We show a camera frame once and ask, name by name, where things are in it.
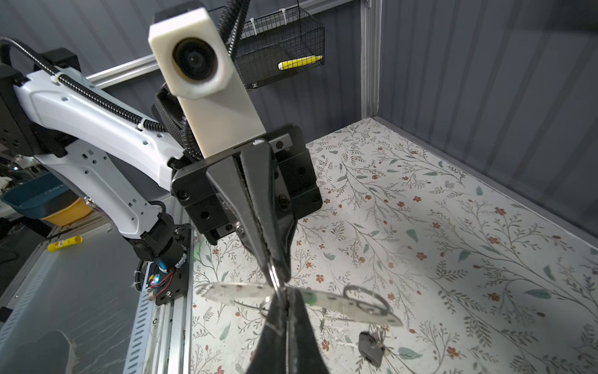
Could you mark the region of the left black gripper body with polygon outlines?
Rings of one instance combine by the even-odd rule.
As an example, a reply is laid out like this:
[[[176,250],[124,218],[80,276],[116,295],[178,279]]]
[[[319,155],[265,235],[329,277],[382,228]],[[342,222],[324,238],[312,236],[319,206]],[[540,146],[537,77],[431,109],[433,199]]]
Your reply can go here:
[[[294,217],[301,219],[319,210],[322,207],[322,197],[301,128],[289,123],[263,134],[260,138],[272,148],[279,168],[274,173],[274,181],[285,183]],[[180,168],[173,174],[173,196],[185,208],[198,232],[212,245],[234,232],[238,220],[223,207],[216,196],[216,190],[206,176],[207,168],[226,157],[240,156],[241,151],[252,146],[252,143],[253,141],[249,140]]]

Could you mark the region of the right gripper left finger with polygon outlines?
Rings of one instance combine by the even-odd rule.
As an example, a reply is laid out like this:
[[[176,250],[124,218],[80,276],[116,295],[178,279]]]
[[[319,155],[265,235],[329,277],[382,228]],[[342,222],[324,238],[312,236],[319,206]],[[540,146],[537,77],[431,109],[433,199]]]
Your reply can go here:
[[[282,288],[274,294],[247,374],[287,373],[287,326],[290,305],[288,291],[289,288]]]

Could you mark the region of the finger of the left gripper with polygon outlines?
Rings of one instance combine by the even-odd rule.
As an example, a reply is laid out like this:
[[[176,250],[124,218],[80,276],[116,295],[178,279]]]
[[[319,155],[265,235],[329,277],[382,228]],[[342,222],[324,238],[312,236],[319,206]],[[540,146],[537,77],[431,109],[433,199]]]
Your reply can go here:
[[[269,256],[282,283],[291,280],[290,244],[297,220],[291,199],[278,172],[272,147],[256,140],[241,151],[240,162],[256,217],[263,229]]]
[[[234,218],[235,231],[244,247],[257,259],[267,282],[272,285],[268,271],[271,258],[266,247],[263,229],[256,217],[243,173],[239,170],[235,158],[226,157],[209,166],[206,177]]]

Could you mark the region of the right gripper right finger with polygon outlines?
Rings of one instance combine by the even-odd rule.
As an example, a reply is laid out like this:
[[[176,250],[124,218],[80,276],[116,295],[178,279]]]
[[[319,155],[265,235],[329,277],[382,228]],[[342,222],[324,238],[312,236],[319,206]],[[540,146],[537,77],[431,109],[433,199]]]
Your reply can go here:
[[[301,292],[288,288],[287,302],[287,372],[328,374]]]

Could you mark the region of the metal perforated ring disc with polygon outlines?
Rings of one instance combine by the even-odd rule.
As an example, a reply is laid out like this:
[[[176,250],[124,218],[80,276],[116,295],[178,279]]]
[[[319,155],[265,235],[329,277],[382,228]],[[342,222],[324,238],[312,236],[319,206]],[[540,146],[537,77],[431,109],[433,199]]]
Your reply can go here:
[[[380,295],[357,285],[347,285],[340,294],[295,288],[301,294],[300,300],[311,307],[339,313],[350,321],[364,324],[402,327],[403,321],[396,316],[389,303]],[[260,283],[219,282],[195,287],[196,295],[225,305],[241,306],[242,299],[272,300],[273,287]]]

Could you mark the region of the green key tag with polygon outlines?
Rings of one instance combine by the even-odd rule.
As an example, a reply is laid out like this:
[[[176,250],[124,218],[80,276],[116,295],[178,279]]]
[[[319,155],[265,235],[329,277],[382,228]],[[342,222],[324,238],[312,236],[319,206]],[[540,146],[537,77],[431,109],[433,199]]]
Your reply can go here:
[[[307,305],[318,305],[318,296],[312,290],[301,290],[301,296],[304,300],[304,303]]]

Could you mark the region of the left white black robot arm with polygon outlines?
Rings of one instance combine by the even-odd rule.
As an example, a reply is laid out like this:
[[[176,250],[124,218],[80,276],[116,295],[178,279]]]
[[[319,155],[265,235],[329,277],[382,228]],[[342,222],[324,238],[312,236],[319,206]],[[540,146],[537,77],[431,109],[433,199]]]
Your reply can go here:
[[[163,272],[185,263],[174,220],[115,159],[169,190],[209,243],[236,233],[280,287],[292,277],[297,223],[322,198],[301,129],[267,131],[235,67],[248,5],[229,1],[218,22],[200,1],[155,15],[149,45],[165,81],[158,119],[95,87],[70,51],[40,54],[3,37],[1,143],[89,197]]]

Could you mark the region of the yellow marker in basket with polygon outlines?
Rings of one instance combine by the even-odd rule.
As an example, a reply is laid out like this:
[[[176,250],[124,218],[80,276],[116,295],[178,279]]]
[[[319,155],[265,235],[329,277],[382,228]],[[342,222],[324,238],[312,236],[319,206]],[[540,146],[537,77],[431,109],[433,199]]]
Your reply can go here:
[[[302,57],[299,59],[291,59],[283,62],[279,62],[277,65],[278,70],[285,71],[285,70],[292,70],[297,69],[303,66],[315,64],[323,59],[322,55],[310,55],[306,57]]]

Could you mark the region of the yellow marker on bench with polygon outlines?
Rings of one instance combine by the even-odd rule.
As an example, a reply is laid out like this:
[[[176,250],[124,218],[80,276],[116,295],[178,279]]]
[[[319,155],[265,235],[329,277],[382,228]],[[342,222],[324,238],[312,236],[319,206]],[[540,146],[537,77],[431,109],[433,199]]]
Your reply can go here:
[[[70,246],[77,246],[83,242],[83,238],[80,235],[73,236],[71,238],[66,238],[64,240],[53,242],[48,245],[47,250],[48,252],[56,252],[60,249],[65,249]]]

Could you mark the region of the teal and yellow bins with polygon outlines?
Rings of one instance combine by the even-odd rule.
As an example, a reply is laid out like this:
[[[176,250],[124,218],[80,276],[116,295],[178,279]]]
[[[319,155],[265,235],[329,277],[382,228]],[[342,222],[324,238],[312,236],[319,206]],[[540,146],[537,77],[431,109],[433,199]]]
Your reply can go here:
[[[26,218],[64,227],[93,210],[67,185],[47,173],[17,185],[1,195],[1,201]]]

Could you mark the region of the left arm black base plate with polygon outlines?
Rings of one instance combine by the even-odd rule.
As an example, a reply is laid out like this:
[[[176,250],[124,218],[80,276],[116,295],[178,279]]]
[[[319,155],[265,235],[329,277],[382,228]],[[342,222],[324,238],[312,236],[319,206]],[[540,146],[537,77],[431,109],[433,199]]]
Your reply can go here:
[[[148,300],[157,306],[174,302],[188,293],[193,240],[191,224],[177,226],[174,239],[183,250],[181,260],[168,272],[163,272],[157,265],[151,265],[149,269],[145,290]]]

